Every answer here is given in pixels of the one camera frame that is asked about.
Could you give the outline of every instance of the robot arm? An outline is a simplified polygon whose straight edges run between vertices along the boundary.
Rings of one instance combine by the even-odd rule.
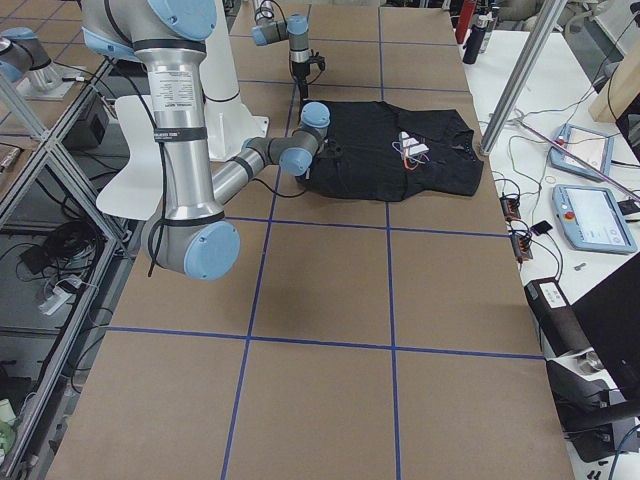
[[[239,253],[238,233],[223,220],[222,205],[266,165],[303,173],[328,126],[328,110],[315,104],[291,138],[250,140],[212,178],[199,65],[215,23],[212,0],[83,2],[87,45],[141,61],[149,76],[166,186],[164,216],[156,213],[147,222],[143,246],[158,265],[206,280],[224,275]]]
[[[37,90],[46,92],[62,84],[62,77],[32,30],[17,27],[0,33],[0,72],[17,82],[25,74]]]
[[[293,14],[288,19],[275,20],[275,12],[269,0],[253,0],[256,26],[251,30],[256,45],[270,45],[289,40],[289,61],[291,76],[300,92],[300,103],[309,98],[307,77],[311,65],[317,64],[321,72],[326,65],[324,57],[309,49],[309,24],[303,15]]]

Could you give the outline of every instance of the white tag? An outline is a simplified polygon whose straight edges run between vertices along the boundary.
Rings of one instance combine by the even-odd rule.
[[[567,303],[564,301],[564,298],[562,298],[562,295],[560,295],[558,287],[556,287],[555,283],[541,283],[540,290],[542,291],[544,298],[547,299],[547,303],[551,308],[560,308],[567,306]]]
[[[191,110],[196,97],[191,72],[149,72],[151,101],[156,112]]]
[[[409,157],[420,155],[421,153],[426,153],[429,151],[429,147],[427,147],[424,143],[418,142],[418,140],[416,140],[415,138],[409,136],[407,132],[400,132],[400,142],[402,144],[402,151]]]

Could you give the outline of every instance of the power strip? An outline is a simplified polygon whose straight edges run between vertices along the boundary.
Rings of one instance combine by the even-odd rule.
[[[53,287],[53,295],[39,305],[38,309],[45,315],[53,315],[67,300],[78,292],[78,289],[83,283],[84,282],[75,275],[60,280],[56,286]]]

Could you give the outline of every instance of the small device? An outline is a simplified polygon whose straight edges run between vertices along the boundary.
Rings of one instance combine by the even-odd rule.
[[[507,222],[513,220],[520,220],[520,202],[516,198],[507,196],[500,197],[500,207],[502,208],[502,214]]]
[[[577,250],[622,254],[637,250],[609,189],[556,185],[552,199],[564,234]]]
[[[108,126],[109,116],[100,97],[94,95],[62,143],[69,150],[95,148],[102,143]]]
[[[45,315],[53,315],[67,300],[77,293],[83,283],[84,282],[75,275],[60,280],[56,286],[53,287],[53,294],[38,306],[38,308]]]
[[[533,259],[533,253],[531,253],[531,239],[522,232],[512,231],[509,234],[511,240],[511,248],[513,254],[516,257],[518,263],[526,262]]]
[[[556,356],[589,348],[589,340],[555,278],[532,280],[524,293]]]
[[[611,155],[613,153],[613,137],[588,128],[576,127],[565,123],[556,135],[556,143],[605,175],[609,174]],[[598,182],[601,181],[595,173],[587,170],[556,148],[552,147],[549,150],[549,160],[554,167],[560,170]]]

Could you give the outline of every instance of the electronic component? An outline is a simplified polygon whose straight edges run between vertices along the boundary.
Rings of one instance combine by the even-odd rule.
[[[589,340],[555,278],[532,280],[524,293],[556,356],[589,348]]]
[[[631,215],[640,212],[640,207],[634,200],[623,200],[618,202],[618,207],[623,215]]]
[[[102,143],[108,125],[109,116],[99,95],[94,95],[62,143],[69,150],[95,148]]]
[[[565,236],[577,250],[623,254],[637,250],[607,188],[556,185],[552,199]]]
[[[500,207],[502,207],[502,214],[507,222],[521,218],[519,199],[503,195],[500,197]]]
[[[613,152],[613,137],[565,123],[556,135],[556,143],[605,175],[609,174]],[[549,160],[554,167],[560,170],[598,182],[601,181],[595,173],[582,167],[578,162],[567,157],[556,148],[549,150]]]
[[[24,263],[34,275],[42,272],[51,263],[46,250],[40,245],[34,245],[22,252],[20,254],[20,260],[22,260],[22,263]]]
[[[518,263],[525,262],[533,259],[533,253],[531,253],[531,238],[530,234],[522,233],[519,231],[511,231],[509,234],[511,240],[511,248],[513,248],[513,254],[516,256]]]
[[[536,235],[540,236],[540,235],[544,235],[550,230],[553,230],[553,227],[549,222],[547,222],[546,220],[543,220],[533,225],[530,230]]]

